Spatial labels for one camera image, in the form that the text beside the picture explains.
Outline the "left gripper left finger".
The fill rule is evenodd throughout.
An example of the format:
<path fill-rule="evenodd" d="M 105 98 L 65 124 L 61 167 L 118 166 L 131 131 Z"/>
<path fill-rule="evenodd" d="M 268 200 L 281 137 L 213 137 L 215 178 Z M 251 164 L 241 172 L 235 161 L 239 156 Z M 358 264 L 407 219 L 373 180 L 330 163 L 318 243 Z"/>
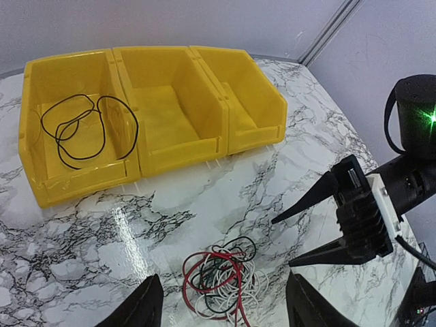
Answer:
<path fill-rule="evenodd" d="M 107 318 L 95 327 L 160 327 L 163 288 L 158 274 L 147 277 Z"/>

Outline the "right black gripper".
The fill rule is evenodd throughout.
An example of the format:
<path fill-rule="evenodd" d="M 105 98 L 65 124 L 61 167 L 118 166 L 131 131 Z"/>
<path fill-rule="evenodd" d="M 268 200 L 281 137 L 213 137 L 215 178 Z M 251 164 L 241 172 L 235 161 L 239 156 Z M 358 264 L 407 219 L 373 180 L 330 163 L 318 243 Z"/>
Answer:
<path fill-rule="evenodd" d="M 354 155 L 335 164 L 293 206 L 272 219 L 284 221 L 334 195 L 337 223 L 343 237 L 289 261 L 290 267 L 316 264 L 363 264 L 393 251 L 379 207 L 369 182 Z"/>

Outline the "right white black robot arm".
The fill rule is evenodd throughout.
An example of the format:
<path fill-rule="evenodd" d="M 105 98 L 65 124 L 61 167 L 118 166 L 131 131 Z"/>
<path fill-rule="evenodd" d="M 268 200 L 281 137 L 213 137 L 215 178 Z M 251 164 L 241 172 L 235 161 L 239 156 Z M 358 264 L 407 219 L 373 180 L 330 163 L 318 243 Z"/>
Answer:
<path fill-rule="evenodd" d="M 389 132 L 394 105 L 399 115 L 400 149 Z M 399 156 L 364 174 L 354 155 L 331 170 L 272 224 L 286 220 L 333 196 L 343 236 L 289 261 L 290 267 L 317 264 L 361 265 L 393 252 L 393 242 L 435 272 L 435 262 L 402 236 L 401 216 L 435 195 L 435 75 L 400 79 L 384 109 L 384 134 Z M 290 273 L 286 285 L 290 326 L 358 326 L 340 314 L 310 283 Z M 422 326 L 435 312 L 435 280 L 422 269 L 412 275 L 400 306 L 399 326 Z"/>

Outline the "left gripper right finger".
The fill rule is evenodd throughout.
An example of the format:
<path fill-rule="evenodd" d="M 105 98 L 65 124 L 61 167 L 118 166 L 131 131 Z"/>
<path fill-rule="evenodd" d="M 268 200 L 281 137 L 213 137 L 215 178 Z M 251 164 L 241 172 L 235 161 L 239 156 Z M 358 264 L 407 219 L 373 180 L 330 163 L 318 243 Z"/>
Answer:
<path fill-rule="evenodd" d="M 354 326 L 300 274 L 290 271 L 285 295 L 289 326 Z"/>

